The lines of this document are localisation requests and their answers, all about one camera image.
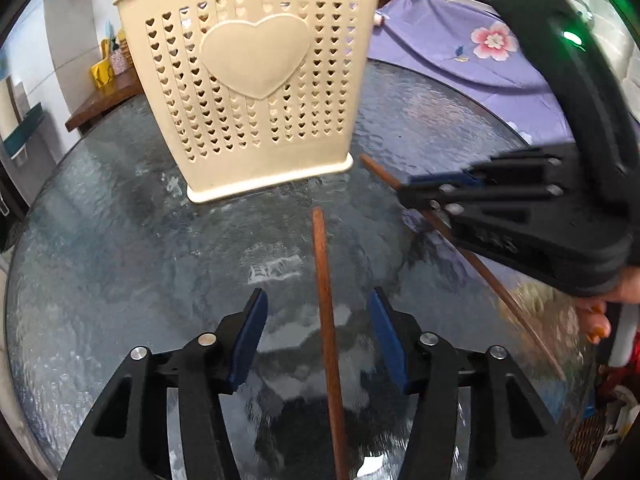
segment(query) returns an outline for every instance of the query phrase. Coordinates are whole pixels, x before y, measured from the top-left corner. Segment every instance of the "orange fingernail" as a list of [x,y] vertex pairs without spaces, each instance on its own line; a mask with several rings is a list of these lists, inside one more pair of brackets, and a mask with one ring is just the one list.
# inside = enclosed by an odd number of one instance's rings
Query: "orange fingernail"
[[595,326],[593,327],[593,335],[599,337],[599,338],[604,338],[607,336],[607,333],[604,330],[604,327],[602,326]]

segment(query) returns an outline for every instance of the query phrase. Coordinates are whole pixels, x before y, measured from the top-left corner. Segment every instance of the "human hand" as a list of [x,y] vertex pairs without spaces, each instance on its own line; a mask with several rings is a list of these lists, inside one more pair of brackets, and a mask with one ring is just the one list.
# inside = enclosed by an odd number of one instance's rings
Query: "human hand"
[[640,303],[640,267],[623,269],[620,282],[607,294],[596,298],[575,298],[580,331],[585,333],[593,344],[598,344],[601,339],[611,334],[611,325],[605,316],[607,301]]

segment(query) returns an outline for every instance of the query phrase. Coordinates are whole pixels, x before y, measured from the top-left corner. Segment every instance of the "glass table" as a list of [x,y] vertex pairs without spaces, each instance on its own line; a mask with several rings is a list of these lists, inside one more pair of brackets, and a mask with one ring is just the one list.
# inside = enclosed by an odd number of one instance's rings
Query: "glass table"
[[[390,381],[372,334],[366,297],[379,285],[396,309],[455,346],[508,348],[568,434],[593,361],[568,298],[492,264],[560,361],[565,382],[482,278],[357,161],[366,152],[403,176],[455,170],[522,145],[458,92],[370,62],[351,171],[197,205],[145,97],[129,100],[60,164],[15,248],[6,342],[18,399],[44,454],[60,468],[131,348],[181,348],[241,310],[260,286],[270,313],[252,370],[235,395],[221,399],[236,462],[247,479],[332,478],[315,206],[328,231],[352,477],[367,456],[383,457],[367,479],[396,477],[415,410],[415,399]],[[174,478],[181,479],[176,392],[169,392],[168,423]],[[462,457],[452,477],[463,478],[463,470]]]

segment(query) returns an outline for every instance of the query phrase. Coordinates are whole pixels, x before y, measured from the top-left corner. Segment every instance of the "brown wooden stick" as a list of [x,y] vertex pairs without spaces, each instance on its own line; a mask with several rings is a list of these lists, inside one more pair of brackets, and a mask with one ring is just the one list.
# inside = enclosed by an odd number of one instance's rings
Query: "brown wooden stick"
[[[360,155],[360,160],[362,165],[371,173],[373,173],[376,177],[378,177],[382,182],[388,184],[393,189],[398,189],[400,186],[400,181],[396,179],[393,175],[389,174],[385,168],[383,168],[380,164],[378,164],[375,160],[373,160],[369,155]],[[451,230],[449,227],[433,212],[425,210],[420,211],[420,214],[424,216],[424,219],[429,222],[433,227],[435,227],[442,236],[444,236],[449,242],[451,242],[454,246],[453,236],[451,235]],[[511,311],[511,313],[516,317],[516,319],[523,326],[527,335],[533,340],[536,346],[540,348],[542,353],[548,359],[549,363],[551,363],[552,367],[558,374],[561,380],[566,381],[566,374],[560,363],[556,359],[556,356],[553,355],[551,350],[546,347],[545,343],[542,341],[542,338],[533,330],[531,323],[529,320],[524,317],[522,310],[518,303],[513,299],[513,296],[509,293],[509,291],[504,288],[504,285],[494,276],[494,274],[487,268],[487,266],[482,263],[480,258],[476,256],[475,253],[471,251],[467,251],[466,249],[458,248],[456,249],[462,254],[464,259],[471,264],[471,266],[484,278],[494,292],[498,295],[507,308]]]
[[347,464],[347,436],[344,430],[344,409],[342,389],[338,370],[338,351],[335,343],[334,302],[331,297],[329,262],[326,256],[326,235],[322,209],[313,211],[314,256],[316,258],[316,282],[318,282],[318,303],[320,306],[320,335],[322,338],[322,359],[326,375],[326,398],[329,405],[329,425],[334,444],[335,477],[349,480]]

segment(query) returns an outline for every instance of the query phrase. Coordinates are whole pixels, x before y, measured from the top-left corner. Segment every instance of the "green light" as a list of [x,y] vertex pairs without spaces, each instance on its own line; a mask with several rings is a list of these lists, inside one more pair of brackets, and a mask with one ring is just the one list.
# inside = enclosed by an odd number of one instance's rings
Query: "green light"
[[569,32],[568,30],[564,30],[562,32],[562,36],[566,39],[569,40],[573,43],[575,43],[577,46],[581,46],[582,45],[582,40],[580,39],[580,36],[577,36],[576,34]]

